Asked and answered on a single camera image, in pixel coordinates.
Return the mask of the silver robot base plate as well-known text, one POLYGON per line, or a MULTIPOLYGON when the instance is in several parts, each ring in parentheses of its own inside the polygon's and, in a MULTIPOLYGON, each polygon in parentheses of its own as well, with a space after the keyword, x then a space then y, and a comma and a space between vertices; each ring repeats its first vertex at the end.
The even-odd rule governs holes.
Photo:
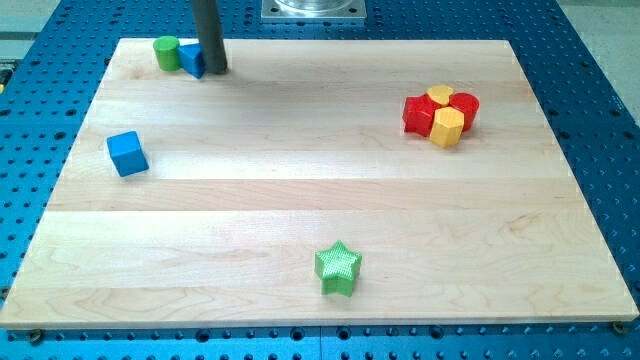
POLYGON ((270 21, 365 19, 365 0, 262 0, 261 18, 270 21))

